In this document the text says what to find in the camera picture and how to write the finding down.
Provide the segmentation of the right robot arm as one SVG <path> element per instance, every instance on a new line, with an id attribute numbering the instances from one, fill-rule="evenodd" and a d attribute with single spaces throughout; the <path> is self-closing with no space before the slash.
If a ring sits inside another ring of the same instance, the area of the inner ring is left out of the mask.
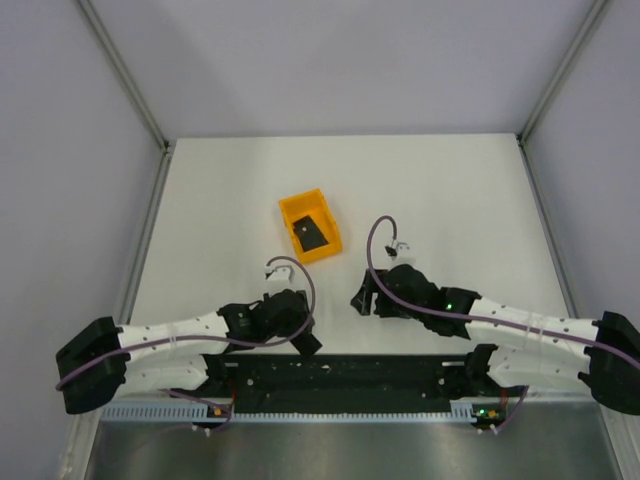
<path id="1" fill-rule="evenodd" d="M 639 413 L 639 331 L 622 314 L 560 318 L 438 287 L 410 265 L 368 270 L 350 301 L 362 316 L 414 319 L 473 343 L 466 380 L 476 394 L 531 386 L 586 392 L 627 415 Z"/>

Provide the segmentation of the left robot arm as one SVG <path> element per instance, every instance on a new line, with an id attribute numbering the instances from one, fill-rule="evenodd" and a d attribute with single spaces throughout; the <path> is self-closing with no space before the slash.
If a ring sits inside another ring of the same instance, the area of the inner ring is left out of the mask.
<path id="1" fill-rule="evenodd" d="M 55 355 L 65 410 L 79 415 L 118 396 L 174 389 L 216 396 L 226 387 L 221 356 L 286 343 L 303 357 L 318 352 L 314 290 L 285 288 L 257 301 L 157 325 L 92 321 Z"/>

